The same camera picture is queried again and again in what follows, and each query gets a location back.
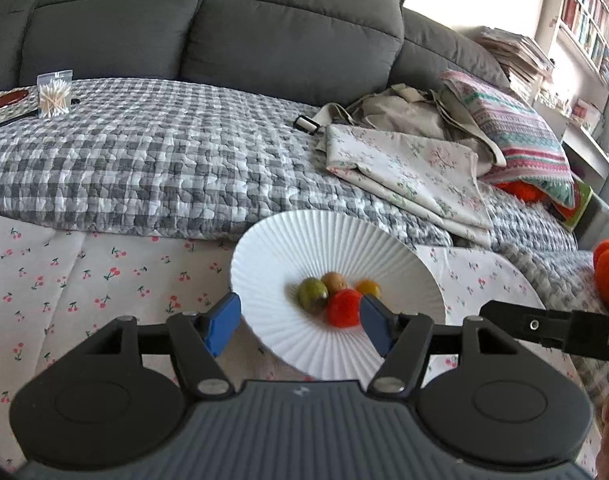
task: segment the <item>black buckle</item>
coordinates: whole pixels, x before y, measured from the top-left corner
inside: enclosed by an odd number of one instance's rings
[[[298,124],[298,120],[300,120],[300,119],[303,119],[307,123],[311,124],[312,126],[315,126],[315,129],[314,130],[308,130],[306,127],[301,126],[300,124]],[[306,115],[299,115],[298,117],[296,117],[296,120],[294,121],[294,128],[296,130],[300,130],[301,132],[305,132],[307,134],[314,135],[320,129],[320,125],[317,122],[315,122],[312,118],[309,118]]]

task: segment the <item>beige bag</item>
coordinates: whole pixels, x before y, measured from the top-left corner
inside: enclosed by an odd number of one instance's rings
[[[315,134],[338,120],[353,126],[463,144],[478,154],[477,176],[488,173],[492,164],[506,166],[499,147],[478,127],[449,88],[440,93],[424,93],[400,83],[379,94],[361,97],[347,108],[328,103],[313,118],[299,116],[294,126]]]

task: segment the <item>brown oval object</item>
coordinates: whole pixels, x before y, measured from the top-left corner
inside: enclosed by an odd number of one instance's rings
[[[14,92],[9,92],[8,94],[0,96],[0,108],[3,106],[14,105],[17,102],[22,101],[26,96],[28,96],[28,90],[16,90]]]
[[[339,272],[327,272],[327,274],[321,278],[321,281],[327,287],[330,296],[333,296],[336,292],[349,288],[344,276]]]

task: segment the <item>fluted plate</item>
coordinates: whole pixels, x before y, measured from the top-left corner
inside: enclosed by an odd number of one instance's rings
[[[361,326],[334,328],[324,315],[313,317],[300,308],[299,283],[332,270],[349,286],[366,278],[379,283],[382,301],[393,312],[422,312],[445,322],[440,288],[425,264],[375,225],[315,210],[264,219],[235,248],[232,289],[262,344],[316,379],[358,379],[364,387],[382,363]]]

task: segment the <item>bookshelf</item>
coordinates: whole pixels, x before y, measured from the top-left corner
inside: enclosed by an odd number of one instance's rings
[[[609,0],[544,0],[535,39],[546,53],[561,43],[609,90]]]

